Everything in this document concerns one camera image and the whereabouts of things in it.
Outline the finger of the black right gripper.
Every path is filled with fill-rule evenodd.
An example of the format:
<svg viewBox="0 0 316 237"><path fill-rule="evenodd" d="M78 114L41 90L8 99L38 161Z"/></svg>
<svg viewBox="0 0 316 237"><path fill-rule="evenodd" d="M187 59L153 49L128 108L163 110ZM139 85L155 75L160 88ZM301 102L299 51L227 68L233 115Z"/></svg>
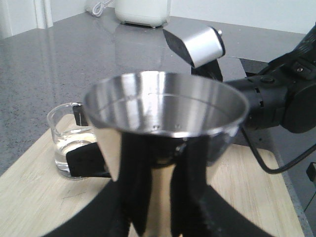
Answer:
<svg viewBox="0 0 316 237"><path fill-rule="evenodd" d="M77 104L73 105L73 114L75 117L75 122L77 126L89 126L88 121L85 117L83 105Z"/></svg>
<svg viewBox="0 0 316 237"><path fill-rule="evenodd" d="M111 178L97 143L90 143L66 153L71 177Z"/></svg>

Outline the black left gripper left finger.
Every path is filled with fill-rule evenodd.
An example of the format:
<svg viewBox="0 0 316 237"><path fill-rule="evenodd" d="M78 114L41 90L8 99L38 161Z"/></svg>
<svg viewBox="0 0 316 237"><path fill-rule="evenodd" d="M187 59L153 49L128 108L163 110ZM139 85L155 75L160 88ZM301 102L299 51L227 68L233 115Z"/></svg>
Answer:
<svg viewBox="0 0 316 237"><path fill-rule="evenodd" d="M48 237L126 237L130 226L143 237L152 191L153 139L125 134L119 178Z"/></svg>

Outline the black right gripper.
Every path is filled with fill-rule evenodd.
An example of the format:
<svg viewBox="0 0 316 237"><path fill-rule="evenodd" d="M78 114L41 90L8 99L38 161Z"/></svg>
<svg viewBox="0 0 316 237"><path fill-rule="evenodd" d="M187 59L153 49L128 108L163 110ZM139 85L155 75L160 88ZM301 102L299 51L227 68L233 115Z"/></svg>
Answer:
<svg viewBox="0 0 316 237"><path fill-rule="evenodd" d="M249 101L247 130L282 126L304 133L316 126L316 67L291 63L228 82Z"/></svg>

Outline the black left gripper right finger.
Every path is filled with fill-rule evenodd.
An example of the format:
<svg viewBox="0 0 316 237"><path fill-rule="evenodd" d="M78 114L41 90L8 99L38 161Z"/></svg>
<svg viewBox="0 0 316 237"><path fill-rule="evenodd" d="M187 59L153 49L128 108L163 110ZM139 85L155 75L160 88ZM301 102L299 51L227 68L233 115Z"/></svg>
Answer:
<svg viewBox="0 0 316 237"><path fill-rule="evenodd" d="M170 183L171 234L174 237L267 237L206 183L207 139L189 139Z"/></svg>

